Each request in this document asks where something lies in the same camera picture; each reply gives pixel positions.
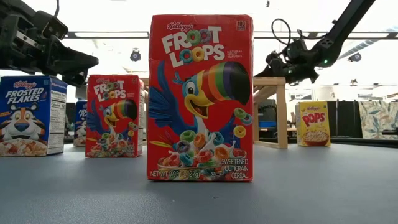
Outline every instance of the tiger cartoon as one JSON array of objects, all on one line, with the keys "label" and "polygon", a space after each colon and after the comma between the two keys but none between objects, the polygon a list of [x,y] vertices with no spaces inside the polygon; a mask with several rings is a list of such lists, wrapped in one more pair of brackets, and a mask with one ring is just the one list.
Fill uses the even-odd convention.
[{"label": "tiger cartoon", "polygon": [[36,119],[33,114],[37,108],[37,103],[33,103],[31,107],[21,108],[11,105],[11,116],[0,124],[0,142],[21,138],[47,144],[42,140],[45,134],[44,123]]}]

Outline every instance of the black robotic arm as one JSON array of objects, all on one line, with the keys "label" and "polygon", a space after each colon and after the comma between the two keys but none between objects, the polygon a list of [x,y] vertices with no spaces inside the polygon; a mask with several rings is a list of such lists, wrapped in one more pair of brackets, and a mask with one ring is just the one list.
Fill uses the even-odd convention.
[{"label": "black robotic arm", "polygon": [[81,86],[98,59],[63,46],[67,33],[56,16],[21,0],[0,0],[0,69],[60,74],[67,84]]},{"label": "black robotic arm", "polygon": [[[340,18],[333,21],[334,26],[329,33],[324,35],[312,49],[308,50],[305,45],[304,39],[307,37],[301,36],[292,43],[287,43],[281,53],[272,52],[268,55],[266,58],[268,66],[255,77],[285,77],[287,83],[309,78],[314,83],[319,76],[315,67],[327,68],[337,61],[344,41],[374,2],[375,0],[351,0]],[[281,55],[285,58],[285,62],[280,58]]]}]

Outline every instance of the froot loops logo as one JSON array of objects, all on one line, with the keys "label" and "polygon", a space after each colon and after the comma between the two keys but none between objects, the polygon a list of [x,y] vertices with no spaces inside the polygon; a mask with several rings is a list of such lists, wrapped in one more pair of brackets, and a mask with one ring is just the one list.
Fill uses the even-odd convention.
[{"label": "froot loops logo", "polygon": [[124,99],[126,91],[123,89],[124,81],[102,83],[94,86],[94,92],[98,97],[98,101],[102,102],[109,99]]},{"label": "froot loops logo", "polygon": [[[165,53],[170,55],[173,68],[208,60],[210,56],[213,56],[215,60],[224,60],[225,53],[222,51],[224,46],[219,44],[219,33],[221,31],[221,27],[209,26],[200,30],[189,29],[186,33],[178,32],[163,37],[163,47]],[[178,56],[175,52],[172,52],[172,46],[174,46],[174,51],[182,49]]]}]

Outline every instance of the pops logo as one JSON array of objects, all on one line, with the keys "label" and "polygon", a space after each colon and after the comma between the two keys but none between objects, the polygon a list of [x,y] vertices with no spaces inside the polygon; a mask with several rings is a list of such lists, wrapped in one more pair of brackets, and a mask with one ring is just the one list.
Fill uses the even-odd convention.
[{"label": "pops logo", "polygon": [[303,116],[303,121],[307,127],[313,123],[324,122],[325,113],[313,113]]}]

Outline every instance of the bowl of cereal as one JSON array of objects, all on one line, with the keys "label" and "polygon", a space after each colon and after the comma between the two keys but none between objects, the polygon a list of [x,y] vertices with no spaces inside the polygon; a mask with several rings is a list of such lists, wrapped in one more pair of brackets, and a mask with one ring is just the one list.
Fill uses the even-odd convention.
[{"label": "bowl of cereal", "polygon": [[308,131],[303,135],[303,140],[308,146],[326,146],[329,135],[324,131]]}]

